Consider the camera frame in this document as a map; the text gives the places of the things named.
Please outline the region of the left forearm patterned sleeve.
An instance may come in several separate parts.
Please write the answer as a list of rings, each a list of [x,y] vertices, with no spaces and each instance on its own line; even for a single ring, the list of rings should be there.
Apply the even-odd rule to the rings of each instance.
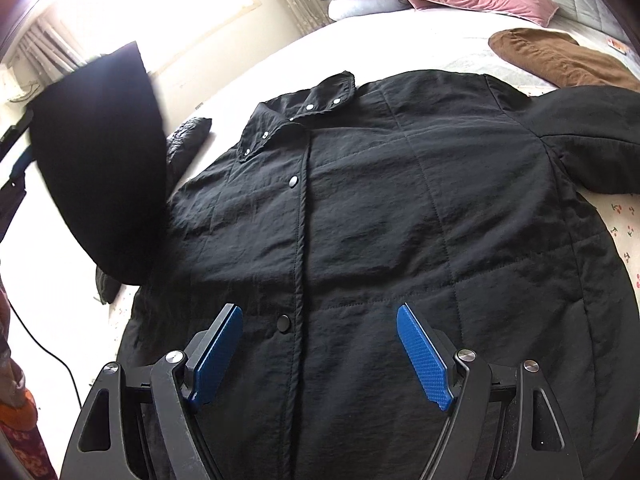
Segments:
[[[1,478],[58,478],[38,430],[38,410],[8,343],[11,304],[1,289]]]

